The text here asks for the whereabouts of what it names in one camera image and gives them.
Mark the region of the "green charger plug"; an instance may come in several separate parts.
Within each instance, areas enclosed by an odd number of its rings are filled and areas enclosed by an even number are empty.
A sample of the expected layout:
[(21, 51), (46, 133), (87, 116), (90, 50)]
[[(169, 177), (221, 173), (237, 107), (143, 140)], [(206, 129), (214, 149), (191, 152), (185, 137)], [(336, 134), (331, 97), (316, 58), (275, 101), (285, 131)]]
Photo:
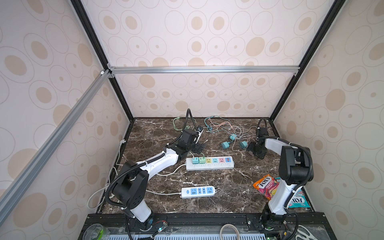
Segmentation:
[(205, 164), (206, 163), (206, 157), (199, 157), (199, 164)]

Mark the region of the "long white power strip pastel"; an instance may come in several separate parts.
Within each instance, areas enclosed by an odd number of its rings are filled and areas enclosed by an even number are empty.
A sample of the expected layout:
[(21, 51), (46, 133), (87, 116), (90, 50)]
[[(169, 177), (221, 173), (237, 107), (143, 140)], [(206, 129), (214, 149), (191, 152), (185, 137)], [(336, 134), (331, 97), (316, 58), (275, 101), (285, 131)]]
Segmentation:
[(206, 157), (205, 164), (192, 164), (192, 158), (186, 158), (187, 171), (230, 170), (235, 167), (231, 156)]

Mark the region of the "short white power strip blue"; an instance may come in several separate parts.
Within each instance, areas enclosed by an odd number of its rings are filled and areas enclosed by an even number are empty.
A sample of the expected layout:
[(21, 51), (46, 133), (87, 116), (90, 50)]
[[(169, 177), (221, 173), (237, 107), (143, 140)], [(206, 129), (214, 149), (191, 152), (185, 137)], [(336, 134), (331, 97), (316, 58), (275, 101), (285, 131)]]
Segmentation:
[(213, 197), (216, 194), (216, 192), (217, 191), (213, 186), (182, 188), (181, 198), (191, 199), (191, 198)]

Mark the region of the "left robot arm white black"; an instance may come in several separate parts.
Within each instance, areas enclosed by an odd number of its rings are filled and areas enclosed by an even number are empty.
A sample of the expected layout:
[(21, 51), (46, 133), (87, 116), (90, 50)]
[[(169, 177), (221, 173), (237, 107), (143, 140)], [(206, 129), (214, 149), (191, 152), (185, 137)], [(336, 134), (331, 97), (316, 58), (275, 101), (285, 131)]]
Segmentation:
[(106, 202), (121, 208), (129, 217), (142, 224), (151, 224), (153, 213), (145, 203), (144, 197), (149, 180), (164, 169), (185, 159), (190, 152), (199, 154), (203, 146), (199, 144), (204, 128), (183, 130), (163, 151), (147, 160), (126, 162), (117, 177), (106, 189)]

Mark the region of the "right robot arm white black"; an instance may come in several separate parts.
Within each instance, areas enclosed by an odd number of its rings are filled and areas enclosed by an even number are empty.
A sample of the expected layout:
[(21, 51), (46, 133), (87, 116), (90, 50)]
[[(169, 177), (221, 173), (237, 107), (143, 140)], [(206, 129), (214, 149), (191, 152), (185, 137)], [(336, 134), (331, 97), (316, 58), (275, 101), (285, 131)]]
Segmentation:
[(247, 150), (257, 159), (264, 159), (270, 150), (280, 156), (277, 191), (263, 210), (264, 220), (281, 220), (288, 213), (290, 201), (314, 178), (311, 151), (307, 147), (282, 138), (269, 136), (267, 128), (258, 127), (257, 138)]

